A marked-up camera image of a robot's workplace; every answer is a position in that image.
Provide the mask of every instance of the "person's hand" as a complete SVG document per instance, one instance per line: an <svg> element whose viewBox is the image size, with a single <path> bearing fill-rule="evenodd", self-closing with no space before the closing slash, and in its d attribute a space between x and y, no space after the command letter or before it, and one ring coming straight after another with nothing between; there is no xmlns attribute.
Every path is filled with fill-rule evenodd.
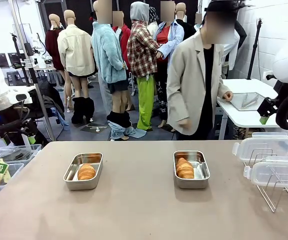
<svg viewBox="0 0 288 240"><path fill-rule="evenodd" d="M225 99L226 102L232 101L232 99L233 99L233 92L227 91L226 93L224 93L223 99Z"/></svg>
<svg viewBox="0 0 288 240"><path fill-rule="evenodd" d="M189 130L192 126L192 122L189 118L185 118L185 119L178 121L178 125L184 129Z"/></svg>
<svg viewBox="0 0 288 240"><path fill-rule="evenodd" d="M161 57L163 57L163 53L161 53L160 51L157 51L156 58L160 59Z"/></svg>

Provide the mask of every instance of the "plaid shirt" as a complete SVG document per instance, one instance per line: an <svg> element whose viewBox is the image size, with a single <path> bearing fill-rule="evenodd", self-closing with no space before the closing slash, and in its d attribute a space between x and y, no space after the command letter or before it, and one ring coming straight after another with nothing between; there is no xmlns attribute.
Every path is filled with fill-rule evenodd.
<svg viewBox="0 0 288 240"><path fill-rule="evenodd" d="M127 58L130 71L137 78L156 73L156 51L159 44L152 39L145 21L132 21L132 29L127 42Z"/></svg>

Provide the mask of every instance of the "black patterned pants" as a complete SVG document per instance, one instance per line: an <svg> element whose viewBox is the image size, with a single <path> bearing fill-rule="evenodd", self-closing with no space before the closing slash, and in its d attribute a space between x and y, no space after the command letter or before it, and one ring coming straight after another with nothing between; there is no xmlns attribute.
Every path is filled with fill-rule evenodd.
<svg viewBox="0 0 288 240"><path fill-rule="evenodd" d="M155 84L159 102L159 117L162 120L168 119L168 96L166 94L166 84L168 80L168 61L157 62L157 73L155 74Z"/></svg>

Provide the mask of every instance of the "power outlet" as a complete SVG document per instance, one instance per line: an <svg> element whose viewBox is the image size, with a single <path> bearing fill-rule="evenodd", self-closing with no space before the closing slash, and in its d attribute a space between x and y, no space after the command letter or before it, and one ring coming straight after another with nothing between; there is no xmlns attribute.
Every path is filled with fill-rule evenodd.
<svg viewBox="0 0 288 240"><path fill-rule="evenodd" d="M273 71L265 71L265 72L263 72L263 77L262 77L263 81L267 81L267 79L266 79L267 75L273 75Z"/></svg>

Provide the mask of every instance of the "metal tray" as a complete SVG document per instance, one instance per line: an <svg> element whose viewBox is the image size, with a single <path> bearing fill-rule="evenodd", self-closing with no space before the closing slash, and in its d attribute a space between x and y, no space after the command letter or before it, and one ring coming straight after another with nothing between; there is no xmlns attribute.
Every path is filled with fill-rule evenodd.
<svg viewBox="0 0 288 240"><path fill-rule="evenodd" d="M89 180L74 180L79 166L81 164L91 164L95 171L95 177ZM101 172L103 168L103 154L102 153L80 153L77 154L73 161L68 166L63 180L69 190L90 190L96 188L98 185Z"/></svg>
<svg viewBox="0 0 288 240"><path fill-rule="evenodd" d="M181 189L205 189L209 185L210 171L205 157L200 151L174 152L174 180ZM176 174L176 164L180 158L185 158L194 168L194 179L180 178Z"/></svg>
<svg viewBox="0 0 288 240"><path fill-rule="evenodd" d="M238 111L257 111L264 97L257 92L234 93L231 104Z"/></svg>

